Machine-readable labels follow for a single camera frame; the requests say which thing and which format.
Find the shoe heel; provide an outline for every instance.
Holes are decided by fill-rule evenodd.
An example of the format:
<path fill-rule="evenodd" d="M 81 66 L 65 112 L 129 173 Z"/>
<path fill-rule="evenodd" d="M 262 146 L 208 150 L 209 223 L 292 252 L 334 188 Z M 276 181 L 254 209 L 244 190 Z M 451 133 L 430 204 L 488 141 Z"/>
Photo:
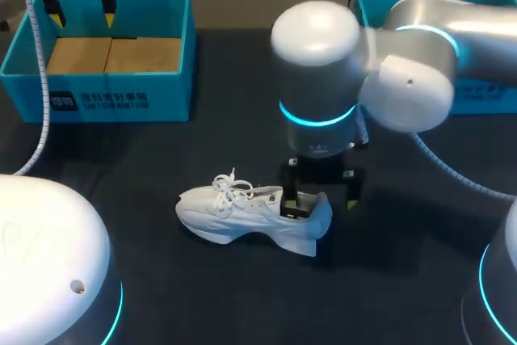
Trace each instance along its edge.
<path fill-rule="evenodd" d="M 270 236 L 277 246 L 304 256 L 316 256 L 316 240 L 291 238 L 281 234 Z"/>
<path fill-rule="evenodd" d="M 216 244 L 229 244 L 240 236 L 232 234 L 211 234 L 210 232 L 205 232 L 204 230 L 192 228 L 191 226 L 185 224 L 183 221 L 181 221 L 181 223 L 193 234 L 199 236 L 200 238 L 208 240 L 209 242 L 215 242 Z"/>

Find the shoe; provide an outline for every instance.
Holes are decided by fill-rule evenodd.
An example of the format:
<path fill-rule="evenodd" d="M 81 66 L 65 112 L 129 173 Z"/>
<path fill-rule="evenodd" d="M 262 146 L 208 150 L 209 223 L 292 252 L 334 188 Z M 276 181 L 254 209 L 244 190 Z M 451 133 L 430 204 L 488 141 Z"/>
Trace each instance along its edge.
<path fill-rule="evenodd" d="M 288 213 L 282 187 L 253 188 L 247 181 L 236 180 L 233 169 L 230 175 L 218 175 L 212 186 L 185 191 L 178 198 L 176 213 L 188 230 L 216 244 L 260 232 L 285 250 L 316 256 L 316 240 L 329 229 L 332 218 L 329 200 L 325 193 L 299 192 L 296 207 L 293 214 L 302 209 L 308 216 Z"/>

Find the shoelace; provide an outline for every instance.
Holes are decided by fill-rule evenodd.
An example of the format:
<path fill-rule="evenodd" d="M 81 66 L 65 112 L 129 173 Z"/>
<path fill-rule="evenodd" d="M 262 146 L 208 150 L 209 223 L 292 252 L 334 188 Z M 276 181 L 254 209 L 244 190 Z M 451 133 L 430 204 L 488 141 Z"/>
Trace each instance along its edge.
<path fill-rule="evenodd" d="M 247 186 L 249 189 L 241 189 L 236 186 Z M 223 207 L 232 207 L 238 200 L 251 200 L 253 198 L 253 186 L 248 181 L 235 179 L 235 168 L 230 175 L 218 175 L 212 182 L 215 191 L 220 192 L 216 200 L 216 209 L 222 210 Z"/>

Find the dark gray table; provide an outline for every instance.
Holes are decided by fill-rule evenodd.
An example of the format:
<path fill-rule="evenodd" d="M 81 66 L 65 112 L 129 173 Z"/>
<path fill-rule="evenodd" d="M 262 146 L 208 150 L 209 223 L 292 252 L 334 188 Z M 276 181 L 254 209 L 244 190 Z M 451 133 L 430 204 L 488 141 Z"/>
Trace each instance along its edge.
<path fill-rule="evenodd" d="M 370 125 L 370 149 L 351 156 L 368 169 L 364 200 L 347 212 L 342 188 L 325 187 L 334 219 L 315 259 L 260 236 L 214 246 L 184 230 L 180 192 L 233 166 L 275 183 L 291 156 L 268 32 L 201 32 L 198 54 L 189 123 L 53 125 L 32 172 L 79 191 L 104 219 L 128 343 L 464 343 L 461 295 L 510 204 L 463 188 L 408 137 Z M 22 124 L 3 91 L 0 120 L 0 171 L 11 173 L 40 128 Z M 517 116 L 456 117 L 425 139 L 468 177 L 517 192 L 516 128 Z"/>

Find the blue plastic bin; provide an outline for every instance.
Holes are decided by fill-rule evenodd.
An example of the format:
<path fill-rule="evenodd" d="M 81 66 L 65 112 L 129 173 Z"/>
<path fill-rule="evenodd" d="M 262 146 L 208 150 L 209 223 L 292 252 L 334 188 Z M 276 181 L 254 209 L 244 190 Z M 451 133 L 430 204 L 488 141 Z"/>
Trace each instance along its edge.
<path fill-rule="evenodd" d="M 391 8 L 399 0 L 355 0 L 353 11 L 365 27 L 382 27 Z M 517 6 L 517 0 L 463 0 L 492 6 Z M 517 82 L 513 87 L 472 79 L 456 80 L 452 113 L 517 113 Z"/>
<path fill-rule="evenodd" d="M 116 0 L 107 27 L 100 0 L 59 0 L 66 25 L 59 28 L 34 0 L 45 60 L 60 37 L 181 38 L 177 72 L 126 74 L 51 74 L 52 122 L 162 122 L 189 117 L 195 58 L 191 0 Z M 16 32 L 0 80 L 28 123 L 42 121 L 41 83 L 28 15 Z"/>

